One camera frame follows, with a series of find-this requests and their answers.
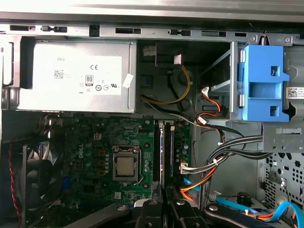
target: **dell logo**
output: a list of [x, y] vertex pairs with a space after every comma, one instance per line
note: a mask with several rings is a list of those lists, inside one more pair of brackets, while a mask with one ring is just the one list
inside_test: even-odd
[[78, 158], [84, 158], [84, 145], [80, 144], [78, 149]]

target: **power connector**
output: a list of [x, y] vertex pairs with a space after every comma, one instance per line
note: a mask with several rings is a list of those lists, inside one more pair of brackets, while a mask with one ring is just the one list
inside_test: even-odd
[[180, 173], [181, 174], [188, 174], [187, 173], [187, 171], [186, 170], [184, 170], [182, 167], [188, 167], [188, 163], [186, 163], [186, 162], [184, 162], [184, 161], [182, 161], [181, 163], [180, 163]]

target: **ce mark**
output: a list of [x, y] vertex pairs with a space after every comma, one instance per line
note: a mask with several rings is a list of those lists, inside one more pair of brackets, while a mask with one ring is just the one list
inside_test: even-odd
[[91, 70], [98, 70], [98, 65], [91, 65], [90, 68]]

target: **blue drive bracket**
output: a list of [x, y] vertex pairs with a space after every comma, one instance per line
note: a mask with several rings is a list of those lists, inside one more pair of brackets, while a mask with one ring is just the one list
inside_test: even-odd
[[283, 86], [289, 75], [283, 72], [281, 46], [249, 45], [243, 49], [245, 62], [239, 63], [238, 81], [242, 82], [244, 121], [289, 122], [283, 113]]

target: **cpu socket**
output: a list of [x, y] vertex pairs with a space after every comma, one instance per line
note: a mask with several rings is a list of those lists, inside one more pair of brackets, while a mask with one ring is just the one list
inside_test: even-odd
[[113, 180], [138, 181], [141, 150], [139, 146], [113, 146]]

